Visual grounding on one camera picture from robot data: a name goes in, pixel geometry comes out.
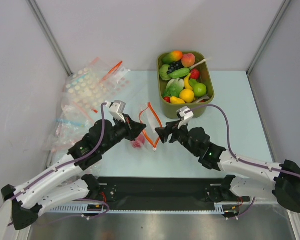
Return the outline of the red toy apple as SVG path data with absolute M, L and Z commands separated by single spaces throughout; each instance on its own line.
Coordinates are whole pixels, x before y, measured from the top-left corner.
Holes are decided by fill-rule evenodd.
M 145 137 L 141 134 L 134 141 L 131 142 L 131 145 L 135 149 L 140 149 L 145 145 Z

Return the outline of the clear orange-zipper bag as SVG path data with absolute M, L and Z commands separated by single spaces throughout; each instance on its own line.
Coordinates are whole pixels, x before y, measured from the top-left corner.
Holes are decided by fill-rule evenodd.
M 137 117 L 139 123 L 146 124 L 146 128 L 140 134 L 145 137 L 145 144 L 142 148 L 136 149 L 147 149 L 155 152 L 161 141 L 155 128 L 163 127 L 163 124 L 152 104 L 150 102 L 140 104 L 133 116 Z

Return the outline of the toy peach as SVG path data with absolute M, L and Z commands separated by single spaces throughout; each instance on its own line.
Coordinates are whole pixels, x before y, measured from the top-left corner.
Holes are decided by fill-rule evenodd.
M 196 57 L 194 54 L 192 53 L 186 53 L 182 56 L 181 59 L 181 64 L 185 67 L 185 68 L 190 68 L 192 67 L 196 62 Z

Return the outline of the red-green toy mango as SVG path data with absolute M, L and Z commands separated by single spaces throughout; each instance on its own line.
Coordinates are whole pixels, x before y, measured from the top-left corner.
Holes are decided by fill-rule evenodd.
M 170 65 L 174 62 L 178 62 L 183 58 L 183 52 L 179 50 L 171 51 L 167 53 L 163 58 L 162 62 L 166 65 Z

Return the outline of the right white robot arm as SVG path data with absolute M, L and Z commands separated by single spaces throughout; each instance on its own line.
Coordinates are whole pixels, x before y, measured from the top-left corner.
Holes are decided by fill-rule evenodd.
M 283 208 L 300 213 L 300 167 L 295 162 L 242 159 L 230 149 L 212 143 L 202 127 L 189 130 L 179 121 L 157 127 L 155 132 L 162 143 L 180 143 L 203 167 L 227 173 L 220 186 L 225 200 L 232 201 L 237 196 L 276 199 Z

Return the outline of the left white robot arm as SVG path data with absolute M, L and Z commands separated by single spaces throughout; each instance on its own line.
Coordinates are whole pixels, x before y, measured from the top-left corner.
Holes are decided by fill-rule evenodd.
M 98 120 L 56 164 L 22 185 L 8 184 L 1 189 L 3 199 L 12 201 L 11 225 L 17 231 L 59 205 L 80 199 L 102 199 L 100 184 L 92 174 L 84 174 L 67 186 L 60 185 L 101 161 L 122 140 L 134 141 L 147 127 L 127 114 L 123 117 L 124 121 Z

